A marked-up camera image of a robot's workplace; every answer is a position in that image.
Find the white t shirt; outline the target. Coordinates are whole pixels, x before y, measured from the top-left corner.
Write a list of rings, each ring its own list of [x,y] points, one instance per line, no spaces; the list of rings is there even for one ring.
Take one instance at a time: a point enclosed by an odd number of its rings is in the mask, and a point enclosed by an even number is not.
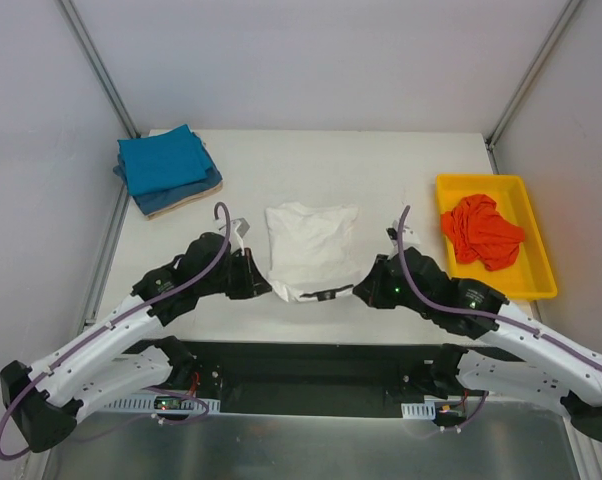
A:
[[[350,296],[360,280],[353,257],[355,205],[307,207],[289,202],[265,209],[271,268],[267,279],[288,303]]]

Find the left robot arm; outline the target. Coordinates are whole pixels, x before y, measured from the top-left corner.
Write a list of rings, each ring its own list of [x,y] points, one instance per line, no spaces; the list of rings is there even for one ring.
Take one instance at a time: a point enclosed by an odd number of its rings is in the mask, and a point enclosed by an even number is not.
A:
[[[30,365],[14,360],[1,370],[6,412],[0,420],[0,458],[10,457],[1,449],[9,421],[25,450],[41,453],[120,396],[162,384],[185,387],[194,359],[174,336],[152,341],[130,359],[119,356],[193,311],[203,297],[244,300],[270,290],[242,234],[228,229],[202,234],[185,253],[148,271],[111,313],[72,341]]]

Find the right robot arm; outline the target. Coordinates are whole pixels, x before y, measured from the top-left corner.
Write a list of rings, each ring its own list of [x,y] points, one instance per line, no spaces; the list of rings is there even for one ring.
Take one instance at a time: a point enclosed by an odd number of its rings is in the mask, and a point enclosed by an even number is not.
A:
[[[540,323],[504,294],[478,280],[449,277],[413,247],[378,256],[353,293],[369,307],[407,308],[450,334],[513,357],[503,361],[444,344],[431,363],[409,373],[417,389],[439,398],[471,390],[514,397],[568,419],[602,443],[602,354]]]

